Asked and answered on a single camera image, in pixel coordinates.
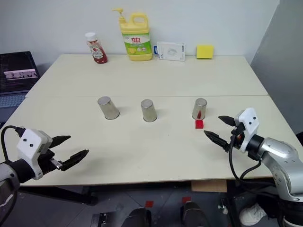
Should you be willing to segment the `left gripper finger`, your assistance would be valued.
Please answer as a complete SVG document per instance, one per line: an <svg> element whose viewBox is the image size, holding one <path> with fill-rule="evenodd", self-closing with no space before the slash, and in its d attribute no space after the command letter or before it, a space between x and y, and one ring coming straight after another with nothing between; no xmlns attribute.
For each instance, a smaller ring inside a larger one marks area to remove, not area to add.
<svg viewBox="0 0 303 227"><path fill-rule="evenodd" d="M82 150L72 156L64 162L62 162L62 171L66 171L74 165L78 164L89 153L88 149Z"/></svg>
<svg viewBox="0 0 303 227"><path fill-rule="evenodd" d="M71 136L69 136L69 135L62 135L62 136L53 137L50 148L53 148L53 147L56 147L56 146L62 144L63 142L65 142L69 138L71 138Z"/></svg>

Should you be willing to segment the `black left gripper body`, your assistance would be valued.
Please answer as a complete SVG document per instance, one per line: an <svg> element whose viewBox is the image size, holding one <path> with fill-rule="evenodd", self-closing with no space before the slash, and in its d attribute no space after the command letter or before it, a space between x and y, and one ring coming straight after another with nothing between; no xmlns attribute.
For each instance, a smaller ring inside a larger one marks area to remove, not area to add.
<svg viewBox="0 0 303 227"><path fill-rule="evenodd" d="M38 157L38 165L42 170L42 174L45 175L54 170L62 170L63 164L61 161L54 159L55 153L48 149L44 154L40 154Z"/></svg>

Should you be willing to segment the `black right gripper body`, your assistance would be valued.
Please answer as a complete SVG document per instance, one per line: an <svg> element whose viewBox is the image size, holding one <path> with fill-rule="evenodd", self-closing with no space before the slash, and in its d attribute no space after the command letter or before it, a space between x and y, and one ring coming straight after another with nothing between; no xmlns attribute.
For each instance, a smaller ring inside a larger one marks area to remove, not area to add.
<svg viewBox="0 0 303 227"><path fill-rule="evenodd" d="M232 130L231 142L229 144L229 151L232 148L240 149L245 138L244 130L245 130L245 126L242 122L236 123L236 126Z"/></svg>

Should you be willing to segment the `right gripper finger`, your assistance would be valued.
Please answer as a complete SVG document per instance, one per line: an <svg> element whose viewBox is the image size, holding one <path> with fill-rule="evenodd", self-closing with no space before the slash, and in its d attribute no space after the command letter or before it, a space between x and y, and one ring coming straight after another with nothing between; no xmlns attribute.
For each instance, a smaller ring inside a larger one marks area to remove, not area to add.
<svg viewBox="0 0 303 227"><path fill-rule="evenodd" d="M232 127L236 126L235 119L230 116L222 115L222 116L219 116L218 118L229 126L232 126Z"/></svg>
<svg viewBox="0 0 303 227"><path fill-rule="evenodd" d="M220 146L221 148L223 148L223 150L225 152L229 151L229 143L225 140L223 140L222 138L220 138L219 135L217 135L214 132L211 131L206 131L204 130L205 135L207 136L207 138L209 138L213 143L215 143L216 145Z"/></svg>

